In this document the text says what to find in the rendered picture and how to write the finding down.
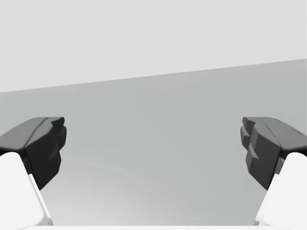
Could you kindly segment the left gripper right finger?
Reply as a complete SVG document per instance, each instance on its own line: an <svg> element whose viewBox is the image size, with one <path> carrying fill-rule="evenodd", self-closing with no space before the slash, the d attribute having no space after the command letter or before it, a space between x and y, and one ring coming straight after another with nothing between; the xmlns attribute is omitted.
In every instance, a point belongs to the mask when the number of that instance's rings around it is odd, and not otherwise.
<svg viewBox="0 0 307 230"><path fill-rule="evenodd" d="M258 226L307 226L307 135L271 117L244 117L249 174L267 191Z"/></svg>

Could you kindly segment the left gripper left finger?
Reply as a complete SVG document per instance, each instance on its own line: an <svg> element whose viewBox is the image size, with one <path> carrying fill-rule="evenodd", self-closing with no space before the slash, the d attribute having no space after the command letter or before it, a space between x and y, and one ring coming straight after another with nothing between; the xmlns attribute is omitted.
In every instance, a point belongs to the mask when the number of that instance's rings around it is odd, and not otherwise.
<svg viewBox="0 0 307 230"><path fill-rule="evenodd" d="M0 226L52 226L41 190L58 174L64 117L31 118L0 135Z"/></svg>

